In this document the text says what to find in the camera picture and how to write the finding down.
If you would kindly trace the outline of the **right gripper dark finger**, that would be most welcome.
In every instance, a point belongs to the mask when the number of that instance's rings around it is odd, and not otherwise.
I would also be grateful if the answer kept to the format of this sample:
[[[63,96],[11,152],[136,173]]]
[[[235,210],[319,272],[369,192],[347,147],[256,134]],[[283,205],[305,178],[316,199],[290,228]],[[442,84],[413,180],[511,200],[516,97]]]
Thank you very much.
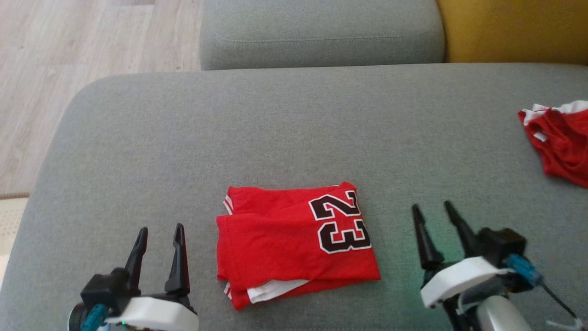
[[[458,237],[464,251],[464,257],[469,258],[483,255],[483,248],[481,243],[479,243],[479,240],[474,234],[473,230],[470,228],[464,218],[462,218],[451,201],[445,201],[445,210],[447,212],[449,221],[451,224],[453,224],[458,233]]]
[[[413,205],[413,224],[418,247],[420,266],[424,270],[436,270],[443,264],[444,257],[433,243],[424,216],[418,205]]]

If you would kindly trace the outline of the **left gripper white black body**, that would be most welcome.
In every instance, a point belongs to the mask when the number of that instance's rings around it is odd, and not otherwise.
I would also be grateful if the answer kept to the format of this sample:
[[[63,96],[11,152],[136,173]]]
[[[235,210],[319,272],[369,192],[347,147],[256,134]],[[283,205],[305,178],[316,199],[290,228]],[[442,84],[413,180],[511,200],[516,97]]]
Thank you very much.
[[[199,331],[197,314],[181,303],[155,298],[132,298],[122,314],[108,318],[108,324],[135,331]]]

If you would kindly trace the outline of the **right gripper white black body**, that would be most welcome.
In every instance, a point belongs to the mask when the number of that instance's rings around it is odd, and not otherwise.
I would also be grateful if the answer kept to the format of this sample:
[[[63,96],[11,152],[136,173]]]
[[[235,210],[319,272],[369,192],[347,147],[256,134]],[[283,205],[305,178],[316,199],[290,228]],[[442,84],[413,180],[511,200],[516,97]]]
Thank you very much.
[[[483,257],[464,258],[449,265],[443,263],[442,257],[423,257],[421,268],[428,272],[421,288],[425,308],[435,308],[454,297],[458,308],[464,308],[502,295],[504,289],[498,277],[510,273],[510,268],[496,268]]]

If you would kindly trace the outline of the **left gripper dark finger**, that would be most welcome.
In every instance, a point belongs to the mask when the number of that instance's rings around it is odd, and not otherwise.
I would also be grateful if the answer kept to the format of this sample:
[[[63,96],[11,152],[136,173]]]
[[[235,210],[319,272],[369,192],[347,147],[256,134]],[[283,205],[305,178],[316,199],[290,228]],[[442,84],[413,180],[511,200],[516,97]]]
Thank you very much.
[[[148,228],[141,228],[124,267],[130,275],[127,282],[127,287],[130,292],[141,292],[139,281],[143,256],[147,250],[147,239]]]
[[[190,280],[185,229],[182,224],[176,225],[172,245],[175,252],[165,291],[168,295],[187,296],[190,293]]]

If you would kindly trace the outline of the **red garment with number 23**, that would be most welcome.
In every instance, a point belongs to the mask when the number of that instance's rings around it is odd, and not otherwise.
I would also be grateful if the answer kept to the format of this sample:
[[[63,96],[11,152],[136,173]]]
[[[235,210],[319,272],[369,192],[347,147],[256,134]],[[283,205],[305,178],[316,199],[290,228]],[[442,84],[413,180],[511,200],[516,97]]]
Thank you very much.
[[[269,300],[379,281],[350,182],[293,190],[227,189],[217,216],[218,280],[240,311]]]

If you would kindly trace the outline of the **beige rug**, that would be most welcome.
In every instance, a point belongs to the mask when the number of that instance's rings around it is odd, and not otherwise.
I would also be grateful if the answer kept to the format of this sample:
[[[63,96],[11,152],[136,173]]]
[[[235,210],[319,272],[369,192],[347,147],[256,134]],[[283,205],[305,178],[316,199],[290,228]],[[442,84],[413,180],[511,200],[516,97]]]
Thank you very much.
[[[0,290],[29,193],[0,194]]]

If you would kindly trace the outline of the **red and white garment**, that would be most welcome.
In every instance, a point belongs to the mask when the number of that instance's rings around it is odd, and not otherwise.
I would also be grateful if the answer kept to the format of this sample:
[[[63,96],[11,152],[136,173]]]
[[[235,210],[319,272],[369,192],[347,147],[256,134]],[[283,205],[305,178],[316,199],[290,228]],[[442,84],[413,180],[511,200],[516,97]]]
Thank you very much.
[[[588,188],[588,101],[558,107],[536,103],[517,115],[544,173]]]

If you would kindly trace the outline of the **yellow cushion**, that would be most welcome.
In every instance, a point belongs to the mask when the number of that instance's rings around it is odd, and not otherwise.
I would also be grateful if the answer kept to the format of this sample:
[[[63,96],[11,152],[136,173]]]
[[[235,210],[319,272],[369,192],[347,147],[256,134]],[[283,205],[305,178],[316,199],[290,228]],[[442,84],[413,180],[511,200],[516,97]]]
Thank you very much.
[[[436,0],[448,63],[588,65],[588,0]]]

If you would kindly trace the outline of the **grey sofa cushion module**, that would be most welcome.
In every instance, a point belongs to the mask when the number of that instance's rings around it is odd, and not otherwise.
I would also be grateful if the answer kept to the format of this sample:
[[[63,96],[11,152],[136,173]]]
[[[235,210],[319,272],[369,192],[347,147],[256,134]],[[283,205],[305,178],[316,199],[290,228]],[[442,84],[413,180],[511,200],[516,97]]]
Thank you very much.
[[[442,63],[435,0],[204,0],[202,70]]]

